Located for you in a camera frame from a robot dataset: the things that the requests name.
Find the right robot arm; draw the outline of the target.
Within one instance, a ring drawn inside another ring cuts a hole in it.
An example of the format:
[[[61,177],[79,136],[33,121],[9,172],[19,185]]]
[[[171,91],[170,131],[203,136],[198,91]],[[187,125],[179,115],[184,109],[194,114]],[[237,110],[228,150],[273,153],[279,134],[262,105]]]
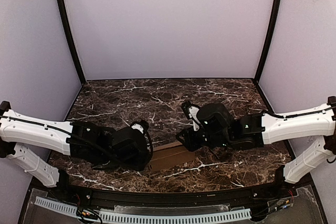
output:
[[[193,125],[181,130],[176,139],[190,152],[201,147],[249,150],[284,140],[308,140],[295,159],[278,170],[281,182],[295,184],[322,162],[335,157],[335,97],[314,108],[275,114],[263,110],[235,119],[222,103],[204,106],[185,101],[185,116]]]

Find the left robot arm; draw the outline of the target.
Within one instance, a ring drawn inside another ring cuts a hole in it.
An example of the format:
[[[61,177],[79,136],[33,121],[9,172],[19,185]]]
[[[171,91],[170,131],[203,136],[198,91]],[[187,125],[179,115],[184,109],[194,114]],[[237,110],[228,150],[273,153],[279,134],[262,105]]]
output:
[[[12,110],[1,102],[1,158],[13,161],[47,188],[66,188],[66,171],[47,164],[28,148],[47,148],[82,159],[97,169],[115,167],[142,171],[153,156],[146,121],[119,130],[85,121],[47,121]]]

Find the brown cardboard box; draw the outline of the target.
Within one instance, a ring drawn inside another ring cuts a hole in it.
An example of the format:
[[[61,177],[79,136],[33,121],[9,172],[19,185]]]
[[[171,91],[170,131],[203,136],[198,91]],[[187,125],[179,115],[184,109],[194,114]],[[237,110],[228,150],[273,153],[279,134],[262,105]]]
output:
[[[182,143],[168,143],[154,148],[153,156],[149,162],[149,169],[152,172],[157,172],[191,162],[195,158],[195,152],[188,151]]]

